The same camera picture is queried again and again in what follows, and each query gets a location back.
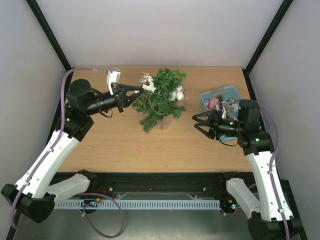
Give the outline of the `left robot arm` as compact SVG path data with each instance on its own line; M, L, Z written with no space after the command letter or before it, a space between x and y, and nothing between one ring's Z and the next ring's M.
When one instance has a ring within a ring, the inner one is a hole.
M72 82L66 93L64 112L48 144L21 179L15 184L6 184L1 190L13 209L35 223L41 223L59 203L93 190L97 177L84 169L59 183L50 183L67 156L93 126L92 115L105 116L113 108L123 112L143 91L141 86L113 83L109 91L100 92L86 79Z

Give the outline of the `white cotton boll ornament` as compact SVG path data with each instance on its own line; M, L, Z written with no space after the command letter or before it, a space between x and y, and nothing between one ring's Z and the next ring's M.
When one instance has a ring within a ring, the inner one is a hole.
M170 101L183 101L185 99L185 89L183 86L178 86L173 92L170 93Z

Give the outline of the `small green christmas tree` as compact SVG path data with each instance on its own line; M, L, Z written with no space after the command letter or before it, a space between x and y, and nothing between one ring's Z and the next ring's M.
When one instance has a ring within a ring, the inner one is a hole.
M143 72L139 80L143 93L133 102L132 107L142 114L139 124L149 133L166 117L178 120L186 107L183 81L187 74L180 69L160 68L154 74Z

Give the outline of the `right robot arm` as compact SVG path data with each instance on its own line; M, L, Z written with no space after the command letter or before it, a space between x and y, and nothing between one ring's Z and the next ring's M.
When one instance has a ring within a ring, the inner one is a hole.
M238 100L235 120L223 116L222 110L208 110L195 114L194 127L209 139L234 137L247 158L255 180L258 196L243 179L226 178L218 183L218 191L231 195L247 217L253 240L290 240L303 229L285 198L275 158L278 144L261 128L261 106L250 99Z

